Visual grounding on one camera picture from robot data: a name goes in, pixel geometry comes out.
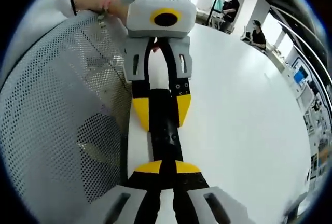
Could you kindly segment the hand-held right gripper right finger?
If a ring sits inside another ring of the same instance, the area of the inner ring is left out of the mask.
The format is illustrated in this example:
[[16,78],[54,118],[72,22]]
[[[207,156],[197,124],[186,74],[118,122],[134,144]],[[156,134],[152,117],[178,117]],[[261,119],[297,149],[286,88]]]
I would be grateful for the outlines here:
[[247,208],[219,187],[210,187],[200,169],[176,161],[173,210],[177,223],[249,223]]

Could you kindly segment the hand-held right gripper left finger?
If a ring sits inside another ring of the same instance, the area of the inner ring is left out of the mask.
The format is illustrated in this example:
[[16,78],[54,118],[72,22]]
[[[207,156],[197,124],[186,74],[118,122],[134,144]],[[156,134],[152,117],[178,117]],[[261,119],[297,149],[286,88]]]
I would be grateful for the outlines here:
[[85,223],[155,223],[160,210],[162,161],[137,167],[123,184],[91,203]]

